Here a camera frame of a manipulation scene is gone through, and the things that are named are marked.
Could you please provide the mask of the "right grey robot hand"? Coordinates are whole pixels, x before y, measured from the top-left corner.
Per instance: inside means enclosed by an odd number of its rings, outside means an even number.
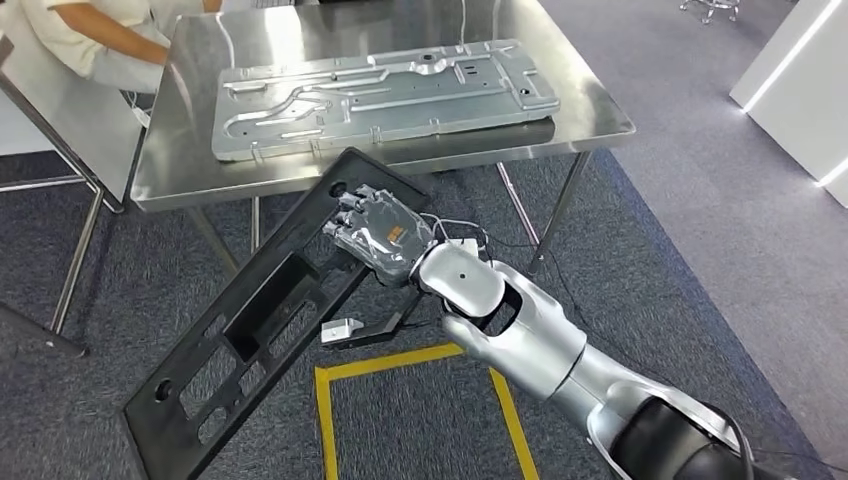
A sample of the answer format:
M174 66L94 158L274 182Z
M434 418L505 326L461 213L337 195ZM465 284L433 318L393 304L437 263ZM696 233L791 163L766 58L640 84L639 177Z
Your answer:
M333 243L374 271L388 287L409 282L414 267L435 244L423 218L386 189L360 185L338 198L339 212L322 227Z

